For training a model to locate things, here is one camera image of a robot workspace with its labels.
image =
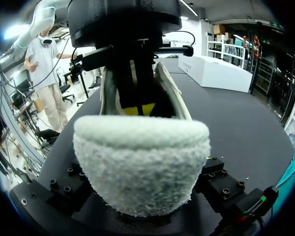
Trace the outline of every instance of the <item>shoe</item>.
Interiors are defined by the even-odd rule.
[[[74,150],[93,189],[118,212],[167,215],[190,200],[207,157],[209,130],[193,121],[164,64],[155,70],[153,103],[122,108],[112,71],[105,69],[99,116],[79,118]]]

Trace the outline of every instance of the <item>ceiling light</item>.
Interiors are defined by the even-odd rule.
[[[4,35],[4,39],[11,39],[16,36],[19,36],[22,32],[26,31],[29,27],[30,27],[30,25],[12,26],[6,31],[6,33]]]
[[[179,1],[184,4],[195,16],[198,16],[198,14],[184,0]]]

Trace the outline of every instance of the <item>man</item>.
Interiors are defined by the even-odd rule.
[[[49,26],[30,43],[26,52],[24,67],[30,72],[32,84],[44,104],[50,125],[55,131],[61,132],[68,123],[68,119],[59,88],[59,80],[55,77],[55,72],[52,72],[47,78],[46,76],[55,66],[54,58],[70,59],[71,55],[61,55],[56,42],[48,36],[52,27],[52,25]]]

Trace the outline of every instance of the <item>desk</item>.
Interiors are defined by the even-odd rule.
[[[216,88],[202,88],[178,69],[177,59],[164,59],[165,66],[182,92],[194,120],[210,129],[211,155],[224,156],[225,169],[238,180],[246,180],[246,192],[266,189],[281,179],[294,155],[284,129],[267,107],[250,94]],[[76,160],[73,125],[82,116],[100,113],[100,91],[96,91],[69,121],[55,142],[41,170],[38,182],[47,189],[51,179],[67,175]],[[221,216],[202,194],[199,197],[201,235],[211,234]]]

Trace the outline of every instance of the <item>robotic arm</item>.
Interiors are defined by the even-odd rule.
[[[2,69],[7,68],[12,63],[19,61],[28,45],[43,30],[54,23],[57,9],[68,7],[70,0],[43,0],[35,8],[33,21],[29,29],[18,37],[12,47],[2,56],[0,65]]]

